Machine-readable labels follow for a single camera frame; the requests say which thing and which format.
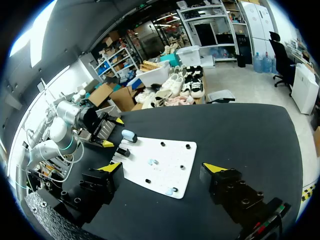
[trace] white box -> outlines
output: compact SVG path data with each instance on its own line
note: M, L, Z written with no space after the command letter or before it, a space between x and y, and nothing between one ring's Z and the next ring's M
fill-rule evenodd
M310 115L317 96L319 86L313 74L305 65L298 63L295 68L294 83L291 96L302 114Z
M200 47L197 45L187 46L178 49L176 54L179 56L182 64L186 66L199 66L201 65L199 49Z
M141 72L136 71L136 77L139 78L146 87L151 87L152 84L163 84L169 77L170 61L165 60L158 62L161 67L151 71Z

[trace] cardboard box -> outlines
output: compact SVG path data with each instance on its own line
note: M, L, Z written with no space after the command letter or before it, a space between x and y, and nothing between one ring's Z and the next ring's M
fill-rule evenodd
M108 48L106 51L105 51L105 54L108 56L108 57L111 57L113 54L115 54L117 52L117 50L115 48Z
M110 98L123 112L131 111L131 109L135 106L128 87L124 87L113 92L110 95Z
M313 140L317 157L320 157L320 126L317 127L313 134Z
M122 59L122 56L118 55L112 60L112 63L115 64L115 63L119 62L121 59Z
M114 70L119 71L121 69L124 68L124 64L123 63L119 63L117 66L114 67Z
M249 2L252 3L252 4L260 5L259 0L249 0Z
M109 87L106 83L99 86L93 93L89 96L89 101L93 103L96 107L99 107L109 96L112 94L113 89Z
M117 31L111 31L109 32L108 36L105 37L102 40L102 43L105 43L108 47L115 41L117 41L120 38Z

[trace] white sneaker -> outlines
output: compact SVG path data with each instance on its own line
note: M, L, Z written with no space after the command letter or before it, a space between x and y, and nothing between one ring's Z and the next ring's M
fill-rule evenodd
M172 95L172 91L170 89L159 90L155 93L153 100L150 102L148 106L149 109L158 108L165 105L165 101L170 98Z
M178 74L171 75L163 84L162 89L171 89L172 84L179 78Z
M183 77L179 77L177 80L173 82L171 85L170 90L172 91L172 95L170 96L171 98L175 98L179 95L181 91L182 84L185 82Z

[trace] black trash bin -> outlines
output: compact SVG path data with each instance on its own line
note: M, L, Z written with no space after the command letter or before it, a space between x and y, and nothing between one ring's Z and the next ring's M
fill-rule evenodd
M238 62L239 68L245 68L246 67L246 58L242 55L236 55L236 60Z

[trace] office chair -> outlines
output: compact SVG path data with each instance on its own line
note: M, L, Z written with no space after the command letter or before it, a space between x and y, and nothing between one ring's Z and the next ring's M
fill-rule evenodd
M276 78L281 79L280 81L276 82L274 84L275 87L278 86L278 84L284 83L290 90L289 96L291 97L291 88L290 85L293 86L294 84L294 79L295 79L295 72L296 72L296 67L293 66L295 63L288 58L285 46L283 46L279 41L280 41L280 36L275 33L270 31L270 36L271 39L269 39L271 46L273 48L276 62L275 62L275 68L278 71L280 75L274 75L273 79L275 80Z

